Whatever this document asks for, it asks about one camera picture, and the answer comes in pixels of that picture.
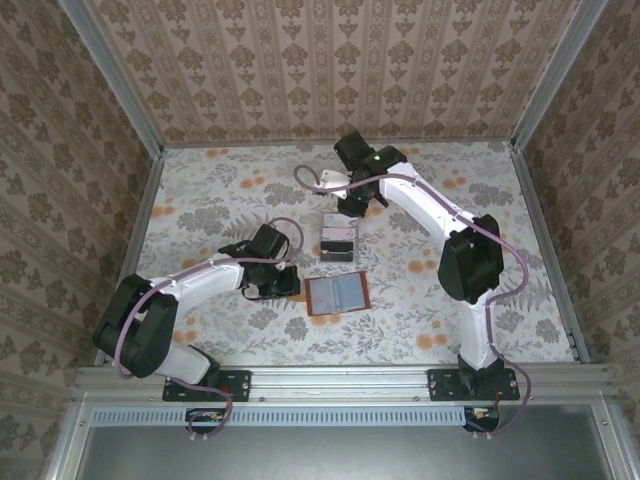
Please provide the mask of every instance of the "gray panel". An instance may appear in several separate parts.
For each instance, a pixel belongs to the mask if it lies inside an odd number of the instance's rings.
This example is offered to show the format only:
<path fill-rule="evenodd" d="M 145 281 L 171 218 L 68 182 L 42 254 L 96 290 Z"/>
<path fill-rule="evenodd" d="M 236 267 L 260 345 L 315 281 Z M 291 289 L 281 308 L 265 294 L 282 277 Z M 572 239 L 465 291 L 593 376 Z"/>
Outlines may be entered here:
<path fill-rule="evenodd" d="M 507 433 L 460 427 L 92 429 L 80 479 L 609 479 L 591 408 L 534 407 Z"/>

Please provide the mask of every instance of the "metal plate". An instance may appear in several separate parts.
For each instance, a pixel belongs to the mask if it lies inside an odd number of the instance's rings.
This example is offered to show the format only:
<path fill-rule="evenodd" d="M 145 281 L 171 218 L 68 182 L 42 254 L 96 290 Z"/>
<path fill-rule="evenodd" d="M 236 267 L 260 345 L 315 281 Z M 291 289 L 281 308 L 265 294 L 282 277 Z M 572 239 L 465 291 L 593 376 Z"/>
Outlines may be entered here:
<path fill-rule="evenodd" d="M 514 408 L 504 407 L 504 420 Z M 590 407 L 531 407 L 491 440 L 461 427 L 92 428 L 76 480 L 612 479 Z"/>
<path fill-rule="evenodd" d="M 216 387 L 227 392 L 234 402 L 248 402 L 251 393 L 250 370 L 221 370 L 220 380 Z M 219 402 L 219 395 L 208 392 L 198 392 L 184 388 L 169 380 L 164 382 L 162 400 L 165 402 Z"/>
<path fill-rule="evenodd" d="M 467 387 L 460 382 L 458 374 L 459 370 L 456 368 L 434 369 L 427 372 L 429 396 L 432 402 L 451 402 L 454 400 L 495 402 L 498 398 L 501 401 L 518 400 L 520 398 L 516 374 L 510 368 L 505 368 L 498 372 L 491 386 L 479 391 L 475 396 L 469 395 Z"/>

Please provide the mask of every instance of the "vent slot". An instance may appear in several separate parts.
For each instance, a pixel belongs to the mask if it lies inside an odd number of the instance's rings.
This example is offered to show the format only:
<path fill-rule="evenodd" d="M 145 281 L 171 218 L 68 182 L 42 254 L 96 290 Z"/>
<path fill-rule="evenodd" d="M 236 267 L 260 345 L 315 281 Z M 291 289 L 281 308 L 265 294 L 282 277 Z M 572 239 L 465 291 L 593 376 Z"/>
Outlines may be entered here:
<path fill-rule="evenodd" d="M 92 427 L 185 426 L 185 407 L 96 407 Z M 363 427 L 464 425 L 464 407 L 253 407 L 238 405 L 228 426 Z M 194 425 L 210 425 L 194 422 Z"/>

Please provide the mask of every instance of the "aluminum frame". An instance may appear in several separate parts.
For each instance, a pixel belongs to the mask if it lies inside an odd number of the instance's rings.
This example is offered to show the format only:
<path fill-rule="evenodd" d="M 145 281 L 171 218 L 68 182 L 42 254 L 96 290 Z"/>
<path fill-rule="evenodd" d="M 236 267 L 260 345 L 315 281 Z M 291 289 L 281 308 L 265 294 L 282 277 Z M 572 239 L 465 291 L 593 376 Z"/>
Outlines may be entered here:
<path fill-rule="evenodd" d="M 549 65 L 547 65 L 511 135 L 513 143 L 518 147 L 524 149 L 531 139 L 593 26 L 598 21 L 602 10 L 607 5 L 607 1 L 585 0 L 576 7 L 560 43 L 549 60 Z"/>
<path fill-rule="evenodd" d="M 160 180 L 162 180 L 164 162 L 164 157 L 160 157 L 157 161 L 151 164 L 149 176 L 147 177 L 147 184 L 144 189 L 144 194 L 142 195 L 142 200 L 140 201 L 140 208 L 136 215 L 136 221 L 133 224 L 127 253 L 124 256 L 120 275 L 118 276 L 118 284 L 127 275 L 136 273 L 140 254 L 142 253 L 142 247 L 144 246 L 144 237 L 147 234 L 149 219 L 151 218 L 151 212 L 153 211 L 153 204 L 156 199 L 156 194 L 158 193 L 158 188 L 160 187 Z M 106 361 L 107 355 L 102 350 L 98 350 L 93 364 L 104 365 Z"/>
<path fill-rule="evenodd" d="M 624 420 L 612 405 L 615 391 L 606 365 L 529 363 L 533 394 L 530 405 L 590 405 L 611 471 L 616 479 L 638 478 L 638 460 Z M 420 407 L 487 405 L 491 402 L 431 402 L 426 372 L 453 365 L 349 367 L 225 367 L 252 371 L 247 405 L 285 407 Z M 518 375 L 523 386 L 524 379 Z M 151 376 L 124 382 L 110 367 L 80 369 L 71 408 L 62 428 L 47 480 L 75 479 L 91 428 L 95 408 L 104 406 L 223 407 L 222 402 L 171 403 L 161 401 L 164 379 Z"/>
<path fill-rule="evenodd" d="M 553 248 L 553 242 L 551 241 L 551 235 L 547 228 L 547 223 L 542 213 L 542 207 L 536 195 L 536 189 L 533 186 L 533 180 L 529 173 L 529 167 L 524 157 L 524 153 L 520 148 L 511 147 L 511 160 L 513 167 L 516 171 L 516 176 L 520 182 L 520 190 L 524 198 L 525 205 L 529 211 L 529 217 L 531 218 L 531 225 L 533 231 L 536 234 L 538 245 L 540 246 L 540 252 L 542 254 L 542 260 L 544 261 L 549 275 L 549 283 L 553 290 L 553 295 L 558 304 L 558 310 L 560 316 L 565 322 L 565 328 L 569 330 L 569 342 L 573 340 L 572 348 L 574 348 L 578 354 L 578 359 L 581 362 L 588 363 L 591 361 L 589 357 L 589 351 L 587 350 L 587 344 L 584 341 L 576 312 L 573 309 L 571 298 L 569 297 L 569 291 L 567 285 L 562 276 L 562 270 L 560 269 L 560 262 Z"/>

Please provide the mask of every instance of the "wall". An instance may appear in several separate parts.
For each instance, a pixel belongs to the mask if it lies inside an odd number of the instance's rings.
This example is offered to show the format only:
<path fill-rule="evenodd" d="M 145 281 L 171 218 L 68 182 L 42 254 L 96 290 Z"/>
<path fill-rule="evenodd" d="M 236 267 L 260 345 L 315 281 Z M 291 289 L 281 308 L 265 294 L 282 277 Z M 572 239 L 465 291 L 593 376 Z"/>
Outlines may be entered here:
<path fill-rule="evenodd" d="M 0 2 L 0 478 L 36 478 L 149 158 L 55 1 Z"/>
<path fill-rule="evenodd" d="M 640 440 L 640 2 L 609 1 L 525 149 L 593 360 Z"/>
<path fill-rule="evenodd" d="M 170 145 L 507 138 L 578 0 L 89 0 Z"/>

